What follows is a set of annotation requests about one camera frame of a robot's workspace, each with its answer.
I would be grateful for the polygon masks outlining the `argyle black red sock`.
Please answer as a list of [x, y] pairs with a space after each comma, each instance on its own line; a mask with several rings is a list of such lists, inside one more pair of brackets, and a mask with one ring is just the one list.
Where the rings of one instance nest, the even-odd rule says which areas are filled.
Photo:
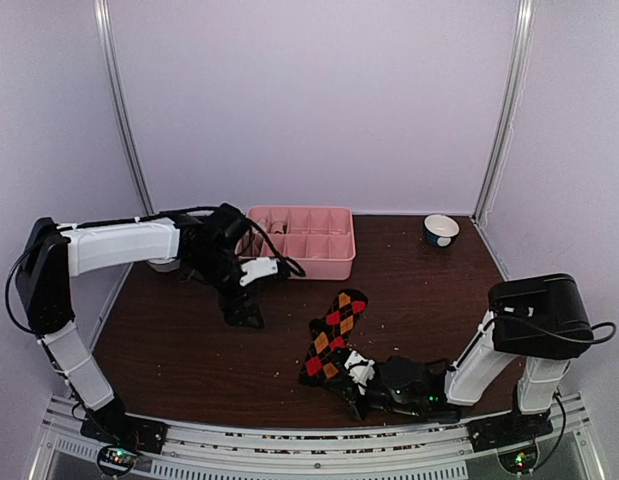
[[309, 322], [311, 339], [298, 374], [300, 384], [319, 387], [341, 374], [338, 356], [349, 355], [348, 338], [367, 306], [363, 292], [342, 289], [327, 312]]

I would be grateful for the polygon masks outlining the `pink divided organizer tray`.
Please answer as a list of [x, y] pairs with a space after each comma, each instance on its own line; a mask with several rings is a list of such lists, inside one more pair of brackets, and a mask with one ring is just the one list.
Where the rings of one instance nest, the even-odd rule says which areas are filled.
[[[274, 250], [297, 261], [307, 280], [344, 281], [356, 257], [353, 216], [344, 207], [255, 206], [247, 217], [269, 236], [272, 246], [253, 230], [235, 249], [242, 260], [271, 257]], [[286, 235], [269, 232], [271, 223], [286, 221]]]

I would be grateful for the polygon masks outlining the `beige striped sock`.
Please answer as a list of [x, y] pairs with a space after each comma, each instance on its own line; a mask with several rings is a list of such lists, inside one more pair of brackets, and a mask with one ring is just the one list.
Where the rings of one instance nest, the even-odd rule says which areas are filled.
[[288, 224], [286, 221], [277, 220], [271, 223], [269, 232], [274, 235], [286, 235]]

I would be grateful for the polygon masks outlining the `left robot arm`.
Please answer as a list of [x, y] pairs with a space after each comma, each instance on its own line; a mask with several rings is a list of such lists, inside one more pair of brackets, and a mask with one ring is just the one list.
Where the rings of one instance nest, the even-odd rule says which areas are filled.
[[17, 327], [42, 345], [88, 420], [110, 443], [126, 442], [133, 424], [76, 331], [71, 278], [137, 262], [181, 262], [216, 290], [228, 325], [261, 329], [264, 321], [249, 300], [248, 286], [278, 267], [274, 262], [263, 268], [254, 261], [239, 262], [235, 248], [250, 227], [246, 216], [228, 203], [83, 224], [61, 225], [49, 217], [35, 222], [5, 282], [7, 290], [17, 290], [26, 315], [27, 322]]

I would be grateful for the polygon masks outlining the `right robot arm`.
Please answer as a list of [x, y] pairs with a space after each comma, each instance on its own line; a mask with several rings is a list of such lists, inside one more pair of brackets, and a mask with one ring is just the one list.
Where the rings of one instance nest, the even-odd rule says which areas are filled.
[[327, 388], [362, 420], [372, 409], [421, 422], [456, 423], [465, 407], [516, 358], [526, 360], [513, 393], [513, 411], [502, 419], [508, 440], [524, 440], [551, 406], [570, 363], [598, 338], [576, 280], [564, 273], [501, 282], [488, 293], [489, 306], [472, 340], [453, 362], [420, 363], [401, 356], [375, 362], [355, 350], [335, 354]]

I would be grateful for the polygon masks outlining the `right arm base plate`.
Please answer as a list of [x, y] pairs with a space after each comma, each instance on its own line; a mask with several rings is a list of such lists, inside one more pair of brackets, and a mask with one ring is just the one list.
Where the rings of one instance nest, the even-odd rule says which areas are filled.
[[506, 414], [473, 420], [466, 426], [475, 453], [495, 450], [508, 473], [531, 473], [540, 464], [537, 440], [553, 432], [548, 414]]

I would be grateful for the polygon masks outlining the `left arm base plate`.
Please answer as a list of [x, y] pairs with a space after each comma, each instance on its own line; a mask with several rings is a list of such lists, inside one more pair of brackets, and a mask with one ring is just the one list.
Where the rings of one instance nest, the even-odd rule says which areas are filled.
[[108, 477], [122, 477], [149, 462], [148, 454], [160, 454], [167, 436], [164, 422], [125, 416], [122, 425], [107, 430], [86, 417], [80, 434], [102, 443], [96, 454], [98, 469]]

